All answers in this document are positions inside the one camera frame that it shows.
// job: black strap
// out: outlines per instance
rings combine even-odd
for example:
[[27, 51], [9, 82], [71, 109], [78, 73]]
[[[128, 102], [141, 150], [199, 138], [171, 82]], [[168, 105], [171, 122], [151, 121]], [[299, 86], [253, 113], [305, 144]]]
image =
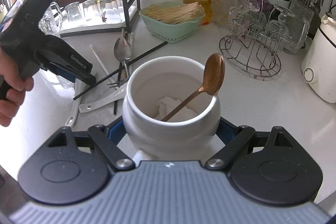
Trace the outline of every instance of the black strap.
[[322, 29], [321, 29], [321, 27], [319, 26], [319, 30], [320, 30], [320, 32], [321, 32], [321, 34], [323, 34], [324, 35], [324, 37], [334, 46], [334, 48], [336, 48], [336, 45], [335, 45], [335, 43], [334, 42], [332, 42], [331, 40], [330, 40], [330, 38], [329, 37], [327, 37], [327, 35], [324, 33], [324, 31], [322, 31]]

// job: white plastic tray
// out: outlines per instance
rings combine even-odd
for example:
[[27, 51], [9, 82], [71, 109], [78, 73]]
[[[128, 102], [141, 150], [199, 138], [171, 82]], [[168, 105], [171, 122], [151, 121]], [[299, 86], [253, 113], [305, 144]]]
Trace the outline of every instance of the white plastic tray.
[[[126, 27], [124, 8], [122, 6], [120, 6], [118, 8], [119, 8], [120, 16], [121, 16], [121, 19], [122, 19], [121, 23], [118, 23], [118, 24], [101, 23], [99, 25], [92, 25], [92, 26], [83, 26], [82, 25], [82, 26], [78, 26], [78, 27], [73, 27], [73, 24], [71, 24], [67, 19], [65, 19], [63, 24], [62, 24], [62, 29], [59, 31], [59, 33], [60, 34], [65, 34], [65, 33], [80, 32], [80, 31], [104, 30], [104, 29], [115, 29], [115, 28]], [[132, 5], [128, 9], [128, 12], [129, 12], [129, 19], [132, 20], [135, 13], [137, 12], [137, 7]]]

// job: white paper towel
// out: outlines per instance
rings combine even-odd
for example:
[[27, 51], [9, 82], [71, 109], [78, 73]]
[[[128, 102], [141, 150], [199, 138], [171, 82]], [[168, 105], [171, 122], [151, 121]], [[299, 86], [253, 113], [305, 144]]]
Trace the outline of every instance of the white paper towel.
[[[159, 114], [155, 117], [157, 120], [162, 120], [167, 116], [171, 111], [173, 111], [179, 104], [180, 100], [174, 100], [171, 97], [165, 96], [159, 101], [156, 102], [156, 105], [159, 106]], [[197, 116], [197, 113], [187, 108], [186, 106], [172, 116], [168, 122], [182, 122], [190, 120]]]

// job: yellow liquid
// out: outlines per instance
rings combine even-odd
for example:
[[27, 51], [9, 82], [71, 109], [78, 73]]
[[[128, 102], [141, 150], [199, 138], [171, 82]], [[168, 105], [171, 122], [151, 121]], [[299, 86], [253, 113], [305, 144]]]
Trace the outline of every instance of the yellow liquid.
[[200, 25], [208, 25], [211, 22], [211, 0], [183, 0], [184, 4], [190, 4], [198, 2], [202, 7], [204, 8], [205, 11], [205, 17], [202, 19]]

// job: green plastic basket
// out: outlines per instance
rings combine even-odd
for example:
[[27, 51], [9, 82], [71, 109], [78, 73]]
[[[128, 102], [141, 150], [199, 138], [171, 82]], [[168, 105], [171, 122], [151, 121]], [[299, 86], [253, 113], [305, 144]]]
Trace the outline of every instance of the green plastic basket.
[[[161, 8], [170, 8], [182, 6], [183, 4], [179, 2], [165, 1], [158, 5]], [[197, 30], [197, 27], [203, 18], [203, 16], [201, 16], [197, 20], [187, 21], [181, 24], [165, 24], [143, 15], [142, 12], [145, 11], [147, 8], [148, 7], [143, 8], [139, 12], [143, 19], [143, 22], [145, 22], [146, 24], [147, 29], [151, 34], [169, 43], [176, 43], [193, 34]]]

